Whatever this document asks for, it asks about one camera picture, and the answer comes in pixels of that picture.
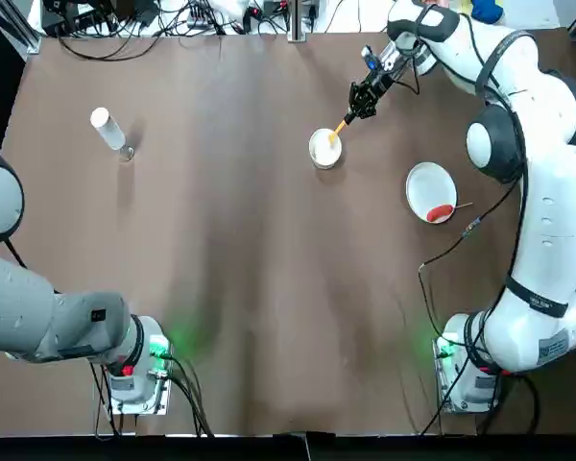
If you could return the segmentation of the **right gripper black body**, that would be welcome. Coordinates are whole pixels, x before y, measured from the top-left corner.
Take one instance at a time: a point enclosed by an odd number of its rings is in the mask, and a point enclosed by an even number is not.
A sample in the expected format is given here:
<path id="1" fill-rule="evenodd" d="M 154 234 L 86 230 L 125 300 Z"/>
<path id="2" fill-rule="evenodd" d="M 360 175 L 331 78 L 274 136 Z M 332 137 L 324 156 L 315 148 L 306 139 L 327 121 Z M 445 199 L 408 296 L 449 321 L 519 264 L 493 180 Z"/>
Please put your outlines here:
<path id="1" fill-rule="evenodd" d="M 371 70 L 366 77 L 366 93 L 370 96 L 383 96 L 396 80 L 396 70 Z"/>

